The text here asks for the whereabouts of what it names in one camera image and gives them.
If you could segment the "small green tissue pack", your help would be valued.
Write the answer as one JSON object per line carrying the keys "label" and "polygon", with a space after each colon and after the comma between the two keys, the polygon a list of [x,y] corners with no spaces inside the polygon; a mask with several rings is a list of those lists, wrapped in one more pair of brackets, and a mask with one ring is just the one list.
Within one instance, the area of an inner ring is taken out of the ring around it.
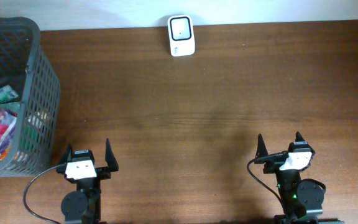
{"label": "small green tissue pack", "polygon": [[18,96],[17,92],[10,85],[0,88],[0,104],[8,103]]}

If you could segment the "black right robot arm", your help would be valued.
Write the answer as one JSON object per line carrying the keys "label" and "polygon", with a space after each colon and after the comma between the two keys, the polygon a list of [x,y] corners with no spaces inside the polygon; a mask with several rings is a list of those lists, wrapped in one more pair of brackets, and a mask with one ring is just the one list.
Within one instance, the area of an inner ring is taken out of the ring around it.
{"label": "black right robot arm", "polygon": [[[255,158],[247,165],[249,174],[268,191],[274,194],[283,209],[282,215],[275,215],[274,223],[291,224],[320,224],[342,223],[337,218],[320,219],[323,214],[324,195],[326,186],[314,179],[302,179],[300,173],[311,165],[315,150],[296,132],[295,140],[289,144],[286,151],[275,154],[268,153],[261,134],[257,138]],[[251,164],[262,164],[264,174],[274,174],[277,180],[275,192],[258,179],[250,170]]]}

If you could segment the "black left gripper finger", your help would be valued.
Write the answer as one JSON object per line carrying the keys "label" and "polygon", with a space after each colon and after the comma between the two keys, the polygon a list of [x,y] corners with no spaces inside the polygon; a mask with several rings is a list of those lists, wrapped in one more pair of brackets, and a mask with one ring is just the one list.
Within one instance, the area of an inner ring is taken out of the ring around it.
{"label": "black left gripper finger", "polygon": [[105,161],[108,165],[110,172],[117,172],[119,170],[119,165],[117,160],[112,152],[111,144],[109,139],[106,139],[106,148],[105,148]]}
{"label": "black left gripper finger", "polygon": [[73,155],[72,146],[71,146],[71,144],[69,144],[67,146],[62,158],[60,159],[59,164],[66,164],[68,162],[71,162],[72,155]]}

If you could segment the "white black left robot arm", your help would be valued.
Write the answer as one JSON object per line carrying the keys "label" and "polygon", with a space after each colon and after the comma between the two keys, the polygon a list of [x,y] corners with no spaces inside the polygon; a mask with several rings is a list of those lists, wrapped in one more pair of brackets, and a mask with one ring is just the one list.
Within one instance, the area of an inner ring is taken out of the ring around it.
{"label": "white black left robot arm", "polygon": [[69,145],[60,159],[57,173],[62,174],[76,190],[66,194],[61,202],[65,223],[101,223],[101,181],[111,178],[119,165],[106,140],[104,160],[107,165],[96,167],[94,155],[90,150],[74,151]]}

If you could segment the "teal wet wipes pack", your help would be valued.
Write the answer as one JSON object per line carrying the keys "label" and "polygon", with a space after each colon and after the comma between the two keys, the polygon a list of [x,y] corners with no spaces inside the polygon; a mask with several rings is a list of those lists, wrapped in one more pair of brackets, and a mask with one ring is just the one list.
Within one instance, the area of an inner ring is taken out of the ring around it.
{"label": "teal wet wipes pack", "polygon": [[10,102],[0,104],[0,110],[8,111],[13,116],[17,116],[18,112],[20,111],[21,105],[19,102]]}

